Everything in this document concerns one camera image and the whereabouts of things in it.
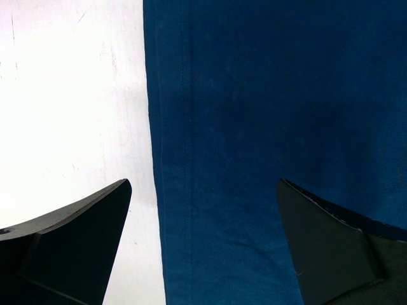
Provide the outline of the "blue t shirt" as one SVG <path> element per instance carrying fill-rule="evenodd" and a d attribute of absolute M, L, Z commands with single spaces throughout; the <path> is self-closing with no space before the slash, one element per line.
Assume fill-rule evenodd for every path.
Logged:
<path fill-rule="evenodd" d="M 144 1 L 167 304 L 301 304 L 275 187 L 406 227 L 405 1 Z"/>

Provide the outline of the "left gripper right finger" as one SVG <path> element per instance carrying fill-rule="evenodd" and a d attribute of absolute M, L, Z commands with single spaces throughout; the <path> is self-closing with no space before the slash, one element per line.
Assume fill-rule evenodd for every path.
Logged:
<path fill-rule="evenodd" d="M 406 230 L 285 179 L 276 198 L 304 304 L 406 304 Z"/>

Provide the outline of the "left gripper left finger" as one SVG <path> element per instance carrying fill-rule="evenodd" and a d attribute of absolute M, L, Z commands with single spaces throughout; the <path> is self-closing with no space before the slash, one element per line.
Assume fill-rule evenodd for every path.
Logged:
<path fill-rule="evenodd" d="M 132 187 L 96 193 L 1 229 L 1 304 L 102 304 Z"/>

